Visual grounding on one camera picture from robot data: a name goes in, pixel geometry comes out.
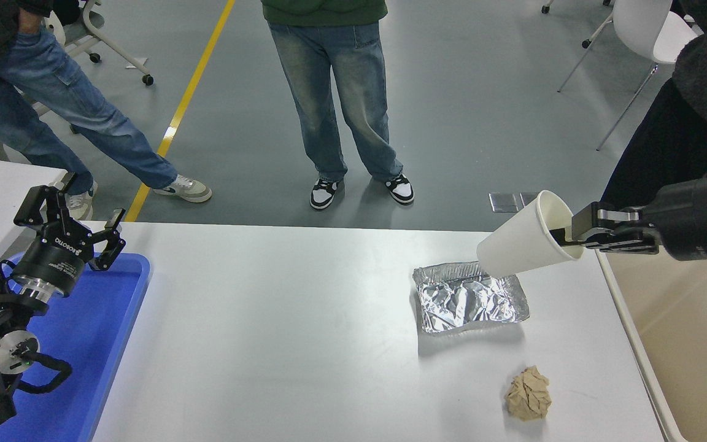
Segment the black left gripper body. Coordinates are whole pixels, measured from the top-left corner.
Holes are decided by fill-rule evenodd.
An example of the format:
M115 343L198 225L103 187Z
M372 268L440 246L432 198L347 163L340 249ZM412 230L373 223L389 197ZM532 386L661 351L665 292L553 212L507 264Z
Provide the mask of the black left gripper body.
M91 231L75 219L45 224L12 271L12 279L24 286L39 280L68 297L86 262L93 256Z

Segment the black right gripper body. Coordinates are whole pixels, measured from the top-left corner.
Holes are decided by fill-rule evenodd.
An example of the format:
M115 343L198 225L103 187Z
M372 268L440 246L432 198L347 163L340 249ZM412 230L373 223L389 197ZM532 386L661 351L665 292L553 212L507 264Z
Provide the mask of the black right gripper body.
M679 261L707 258L707 178L667 185L641 210L666 252Z

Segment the person's hand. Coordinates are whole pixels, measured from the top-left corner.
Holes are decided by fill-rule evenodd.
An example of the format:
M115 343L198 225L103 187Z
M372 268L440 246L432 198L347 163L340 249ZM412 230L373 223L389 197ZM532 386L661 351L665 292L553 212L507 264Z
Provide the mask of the person's hand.
M26 9L18 10L18 33L39 34L43 25L43 16L29 12Z

